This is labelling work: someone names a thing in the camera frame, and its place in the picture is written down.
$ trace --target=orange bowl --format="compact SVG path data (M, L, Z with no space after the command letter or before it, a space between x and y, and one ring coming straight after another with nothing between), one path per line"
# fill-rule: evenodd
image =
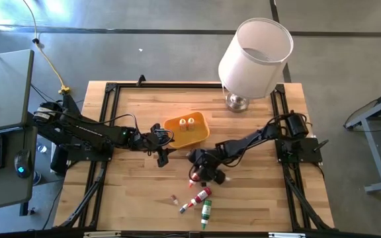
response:
M194 130L182 132L180 130L179 122L181 119L188 121L189 118L195 120ZM175 149L201 142L210 136L210 128L208 128L204 115L200 112L194 112L185 116L166 120L164 122L164 128L174 132L175 141L171 142L169 145Z

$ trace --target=computer mouse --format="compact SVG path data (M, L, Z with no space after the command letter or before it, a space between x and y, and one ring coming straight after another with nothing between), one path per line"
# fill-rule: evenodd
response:
M25 179L30 176L32 173L32 159L28 149L22 149L14 156L14 168L20 178Z

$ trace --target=table leg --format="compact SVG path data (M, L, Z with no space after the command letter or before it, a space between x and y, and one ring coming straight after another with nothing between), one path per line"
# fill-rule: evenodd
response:
M28 209L29 209L29 202L23 202L22 204L20 204L19 216L27 216Z

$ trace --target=concrete floor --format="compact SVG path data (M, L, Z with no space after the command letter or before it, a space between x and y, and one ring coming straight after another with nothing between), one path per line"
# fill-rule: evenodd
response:
M28 2L40 26L233 30L251 17L272 18L268 0ZM276 3L280 21L289 30L381 32L381 1ZM0 0L0 24L31 26L31 22L22 1ZM31 33L0 32L0 53L34 49L32 38ZM40 34L44 51L72 88L75 100L83 99L90 80L137 80L145 74L151 81L217 81L218 63L231 38ZM367 141L363 134L342 128L352 111L381 95L381 38L294 37L294 42L289 61L291 80L303 84L314 132L319 139L330 140L321 151L335 225L342 231L381 235L381 192L366 195L363 190L364 185L380 181ZM32 82L51 97L58 97L58 80L39 54L35 54ZM32 91L29 111L41 101ZM18 206L1 208L0 232L42 229L60 186L54 182L34 189L30 203L39 209L37 216L18 219Z

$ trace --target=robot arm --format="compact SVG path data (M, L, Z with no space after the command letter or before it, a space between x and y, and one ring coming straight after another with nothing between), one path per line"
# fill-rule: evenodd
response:
M63 134L81 140L83 143L78 145L78 149L85 151L104 152L116 147L148 152L148 154L157 152L159 154L158 166L166 165L168 163L167 155L171 150L162 147L172 141L167 130L161 129L159 124L155 124L151 128L151 132L143 134L137 127L134 115L125 114L117 118L123 116L132 116L135 119L136 127L107 126L106 122L96 122L87 118L81 115L72 97L66 94L63 96L62 105L58 102L42 103L34 112L33 121L38 129L45 128L45 134L49 140L52 140L51 137L56 134Z
M282 139L286 142L287 151L292 153L298 149L298 142L308 135L308 129L303 114L291 112L270 120L264 128L253 132L242 139L232 139L216 144L214 149L193 149L188 154L188 160L192 163L189 178L195 182L214 180L222 184L226 175L218 166L236 166L247 149L251 149L272 139ZM282 136L277 122L283 120L286 123L286 135Z

